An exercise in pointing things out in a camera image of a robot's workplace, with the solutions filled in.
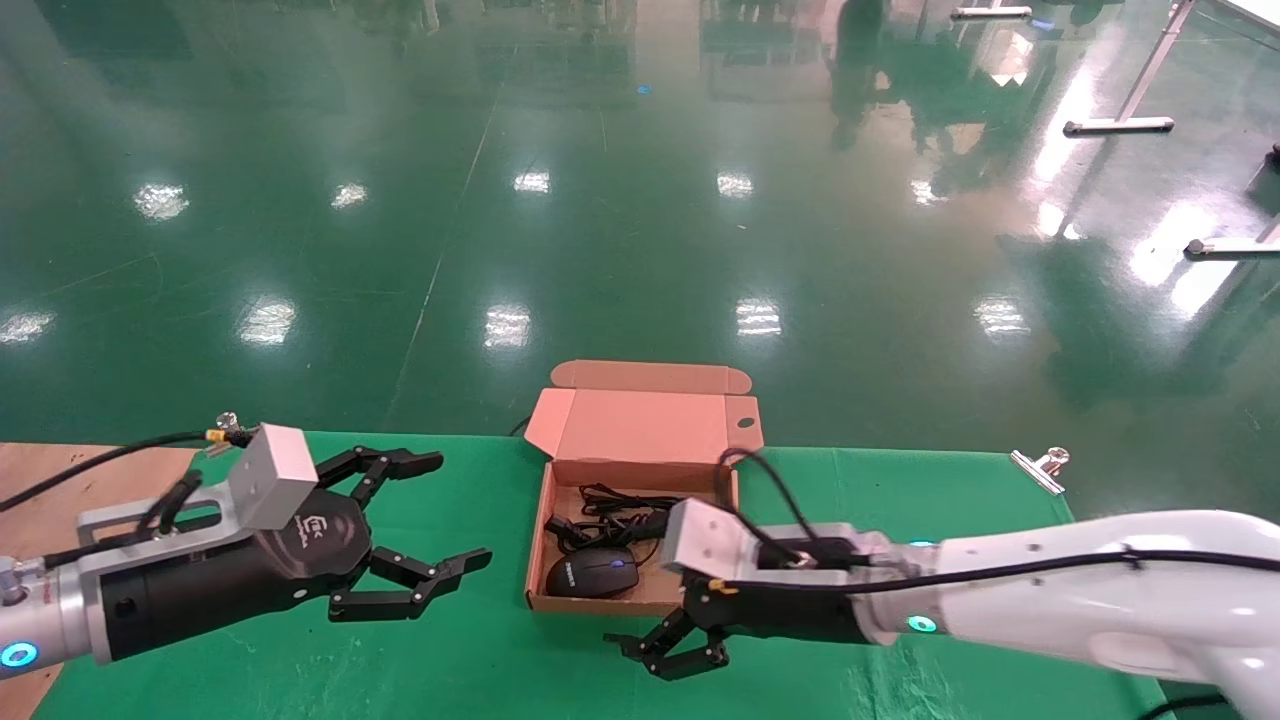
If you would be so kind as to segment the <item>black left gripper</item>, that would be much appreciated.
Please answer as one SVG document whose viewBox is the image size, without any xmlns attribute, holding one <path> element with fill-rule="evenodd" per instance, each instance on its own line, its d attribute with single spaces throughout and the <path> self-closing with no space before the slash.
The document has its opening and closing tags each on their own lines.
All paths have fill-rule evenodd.
<svg viewBox="0 0 1280 720">
<path fill-rule="evenodd" d="M 330 623 L 416 620 L 434 600 L 488 568 L 489 548 L 428 564 L 372 550 L 364 510 L 389 480 L 424 477 L 440 452 L 353 447 L 316 465 L 317 488 L 279 530 L 115 571 L 100 582 L 109 656 L 120 661 L 330 594 Z M 348 497 L 329 488 L 360 474 Z M 356 591 L 371 574 L 396 591 Z"/>
</svg>

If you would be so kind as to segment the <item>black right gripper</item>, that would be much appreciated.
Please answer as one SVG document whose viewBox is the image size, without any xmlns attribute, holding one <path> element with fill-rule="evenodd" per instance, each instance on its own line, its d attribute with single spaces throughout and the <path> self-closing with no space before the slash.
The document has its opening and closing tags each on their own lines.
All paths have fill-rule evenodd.
<svg viewBox="0 0 1280 720">
<path fill-rule="evenodd" d="M 698 628 L 722 635 L 708 635 L 704 646 L 676 653 L 675 648 Z M 849 594 L 759 588 L 713 591 L 704 579 L 689 583 L 685 611 L 676 609 L 645 635 L 605 633 L 603 641 L 616 644 L 626 659 L 645 661 L 650 675 L 677 682 L 726 667 L 730 655 L 724 635 L 870 643 Z"/>
</svg>

